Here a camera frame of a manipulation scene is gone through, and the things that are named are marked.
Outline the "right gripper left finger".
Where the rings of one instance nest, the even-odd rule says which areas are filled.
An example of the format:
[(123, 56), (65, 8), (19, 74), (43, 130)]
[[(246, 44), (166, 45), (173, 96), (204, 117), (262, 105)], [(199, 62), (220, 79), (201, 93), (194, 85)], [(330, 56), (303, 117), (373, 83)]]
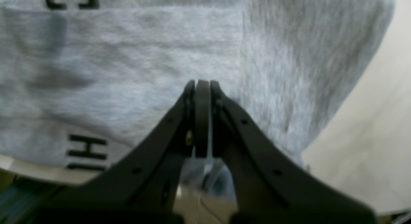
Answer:
[(153, 131), (120, 162), (39, 209), (40, 224), (183, 224), (173, 212), (179, 176), (191, 147), (194, 80)]

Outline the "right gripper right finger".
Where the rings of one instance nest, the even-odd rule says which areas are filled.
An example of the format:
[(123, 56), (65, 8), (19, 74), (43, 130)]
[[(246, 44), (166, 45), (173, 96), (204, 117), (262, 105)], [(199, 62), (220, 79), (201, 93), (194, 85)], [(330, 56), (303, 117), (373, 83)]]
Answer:
[(231, 224), (376, 224), (367, 205), (315, 179), (282, 154), (249, 114), (210, 82), (213, 154), (229, 168)]

